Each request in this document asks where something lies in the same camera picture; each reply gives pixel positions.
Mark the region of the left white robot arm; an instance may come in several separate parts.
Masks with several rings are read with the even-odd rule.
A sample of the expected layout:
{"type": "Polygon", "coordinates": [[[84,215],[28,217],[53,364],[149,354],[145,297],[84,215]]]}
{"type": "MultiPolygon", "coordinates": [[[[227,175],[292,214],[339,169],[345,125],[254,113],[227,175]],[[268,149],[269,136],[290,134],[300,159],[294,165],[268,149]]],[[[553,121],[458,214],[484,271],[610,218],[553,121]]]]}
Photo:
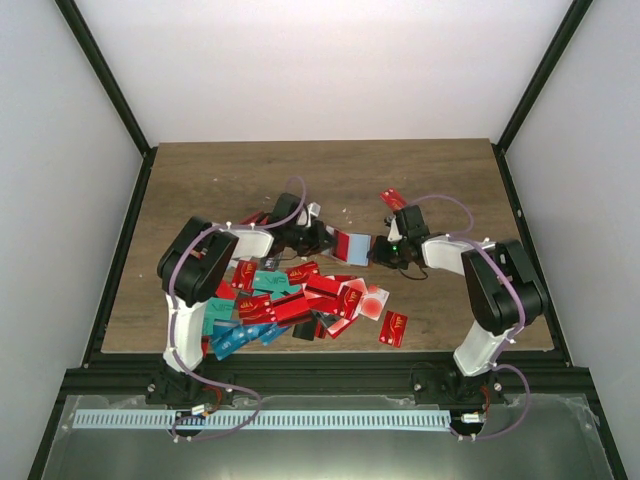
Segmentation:
{"type": "Polygon", "coordinates": [[[318,203],[283,193],[270,212],[244,224],[214,224],[198,216],[187,220],[157,266],[169,314],[163,359],[177,371],[168,388],[178,401],[191,404],[203,395],[205,381],[193,370],[204,358],[200,338],[205,306],[228,267],[272,257],[286,248],[300,256],[331,248],[335,238],[319,219],[320,212],[318,203]]]}

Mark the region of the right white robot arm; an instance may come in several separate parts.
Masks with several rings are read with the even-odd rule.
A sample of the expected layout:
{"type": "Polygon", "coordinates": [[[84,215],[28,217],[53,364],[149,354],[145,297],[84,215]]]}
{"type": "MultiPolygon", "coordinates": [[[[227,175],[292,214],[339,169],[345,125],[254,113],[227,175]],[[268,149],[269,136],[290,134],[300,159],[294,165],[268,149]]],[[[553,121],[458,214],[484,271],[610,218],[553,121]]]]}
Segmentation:
{"type": "Polygon", "coordinates": [[[444,389],[451,400],[468,402],[480,390],[478,376],[495,368],[506,346],[546,313],[549,298],[539,275],[519,240],[432,233],[417,205],[396,208],[385,224],[389,232],[369,252],[373,263],[399,271],[414,264],[465,279],[474,322],[454,351],[457,369],[445,376],[444,389]]]}

